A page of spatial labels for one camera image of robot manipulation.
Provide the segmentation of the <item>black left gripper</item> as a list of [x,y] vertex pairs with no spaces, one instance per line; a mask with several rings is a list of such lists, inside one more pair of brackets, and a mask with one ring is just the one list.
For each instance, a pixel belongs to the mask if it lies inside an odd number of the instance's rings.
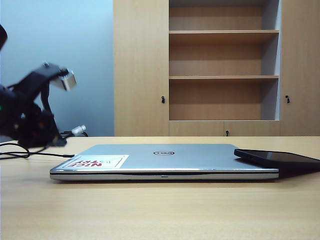
[[64,139],[49,105],[49,84],[67,75],[67,69],[45,63],[29,73],[15,87],[20,118],[17,140],[23,147],[64,147]]

